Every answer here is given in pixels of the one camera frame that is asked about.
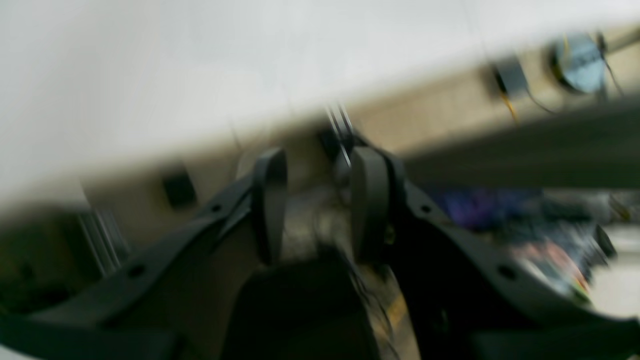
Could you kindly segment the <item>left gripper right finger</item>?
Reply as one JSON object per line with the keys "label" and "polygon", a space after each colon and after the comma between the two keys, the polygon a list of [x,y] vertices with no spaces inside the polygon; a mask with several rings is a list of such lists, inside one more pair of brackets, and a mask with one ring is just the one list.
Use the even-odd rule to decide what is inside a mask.
{"label": "left gripper right finger", "polygon": [[388,265],[420,355],[437,360],[628,360],[639,321],[574,305],[514,259],[457,227],[369,146],[350,152],[357,262]]}

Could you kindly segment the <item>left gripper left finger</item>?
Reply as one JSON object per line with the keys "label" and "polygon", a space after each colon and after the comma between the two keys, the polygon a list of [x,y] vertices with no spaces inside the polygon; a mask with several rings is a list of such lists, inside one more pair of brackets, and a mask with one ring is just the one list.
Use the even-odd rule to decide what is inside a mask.
{"label": "left gripper left finger", "polygon": [[1,318],[1,346],[44,360],[212,360],[242,287],[278,260],[286,153],[259,156],[178,230],[78,296]]}

